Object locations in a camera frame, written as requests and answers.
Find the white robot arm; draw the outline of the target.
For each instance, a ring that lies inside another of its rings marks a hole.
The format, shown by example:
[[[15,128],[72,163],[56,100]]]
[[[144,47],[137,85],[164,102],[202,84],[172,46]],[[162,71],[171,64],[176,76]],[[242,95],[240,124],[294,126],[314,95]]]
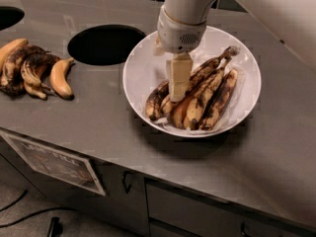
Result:
[[[214,0],[165,0],[155,52],[189,53],[199,46]],[[316,0],[235,0],[296,57],[316,68]]]

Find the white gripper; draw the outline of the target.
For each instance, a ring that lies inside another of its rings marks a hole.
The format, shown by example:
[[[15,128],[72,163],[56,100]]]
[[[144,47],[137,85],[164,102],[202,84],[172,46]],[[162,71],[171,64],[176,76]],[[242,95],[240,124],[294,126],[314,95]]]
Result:
[[[194,62],[187,52],[199,46],[205,30],[206,23],[199,25],[178,23],[167,14],[165,6],[160,9],[157,23],[158,36],[154,42],[153,54],[162,56],[165,51],[178,53],[166,61],[170,100],[174,103],[180,102],[189,88]]]

